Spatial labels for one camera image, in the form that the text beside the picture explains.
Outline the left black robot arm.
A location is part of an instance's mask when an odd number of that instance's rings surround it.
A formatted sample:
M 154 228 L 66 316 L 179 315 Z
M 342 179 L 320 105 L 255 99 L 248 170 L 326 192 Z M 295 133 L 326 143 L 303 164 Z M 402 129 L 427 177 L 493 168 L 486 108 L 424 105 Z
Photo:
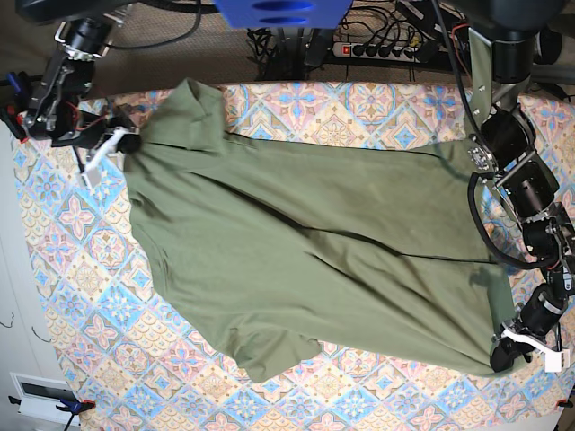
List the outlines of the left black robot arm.
M 477 168 L 467 188 L 474 224 L 499 261 L 537 269 L 544 276 L 516 316 L 496 329 L 491 368 L 496 373 L 508 371 L 517 358 L 528 359 L 539 351 L 545 370 L 558 373 L 570 364 L 560 318 L 574 294 L 574 227 L 555 199 L 559 183 L 535 148 L 535 128 L 518 96 L 530 81 L 537 35 L 565 3 L 454 1 L 452 5 L 468 23 L 473 92 L 463 104 L 466 133 L 473 140 L 469 155 Z M 475 203 L 479 181 L 500 194 L 534 261 L 513 258 L 492 242 Z

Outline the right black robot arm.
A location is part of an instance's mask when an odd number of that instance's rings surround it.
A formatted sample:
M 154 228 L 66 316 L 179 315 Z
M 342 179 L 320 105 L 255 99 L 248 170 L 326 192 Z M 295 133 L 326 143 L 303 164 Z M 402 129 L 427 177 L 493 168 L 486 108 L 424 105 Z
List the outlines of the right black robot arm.
M 25 108 L 22 127 L 36 140 L 49 139 L 55 147 L 95 150 L 113 132 L 125 135 L 118 148 L 131 153 L 139 148 L 138 129 L 125 115 L 91 114 L 79 104 L 93 87 L 95 61 L 104 57 L 112 33 L 126 20 L 130 1 L 17 1 L 15 11 L 38 24 L 59 24 L 57 48 Z

